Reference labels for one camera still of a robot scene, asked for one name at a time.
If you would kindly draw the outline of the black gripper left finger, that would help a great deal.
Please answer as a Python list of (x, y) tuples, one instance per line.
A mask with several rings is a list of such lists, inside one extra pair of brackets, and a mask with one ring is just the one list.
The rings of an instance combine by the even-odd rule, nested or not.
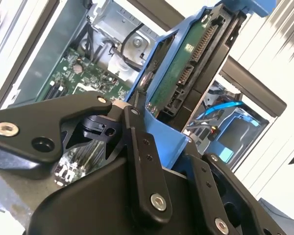
[(44, 179), (65, 152), (103, 141), (106, 164), (120, 157), (129, 163), (135, 218), (167, 224), (172, 205), (154, 137), (146, 130), (145, 100), (142, 91), (128, 103), (90, 91), (0, 110), (0, 169)]

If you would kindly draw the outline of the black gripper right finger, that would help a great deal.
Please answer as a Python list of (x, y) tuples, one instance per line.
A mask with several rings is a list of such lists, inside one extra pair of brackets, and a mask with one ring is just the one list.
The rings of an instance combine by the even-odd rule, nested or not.
[(189, 141), (186, 161), (187, 178), (193, 183), (198, 210), (210, 235), (284, 234), (218, 156), (200, 155), (194, 141)]

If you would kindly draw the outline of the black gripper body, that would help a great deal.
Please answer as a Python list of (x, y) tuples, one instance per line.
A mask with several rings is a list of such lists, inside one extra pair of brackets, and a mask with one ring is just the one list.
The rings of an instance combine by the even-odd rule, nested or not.
[(34, 211), (28, 235), (197, 235), (187, 180), (163, 170), (173, 214), (161, 228), (133, 219), (127, 162), (121, 158), (48, 196)]

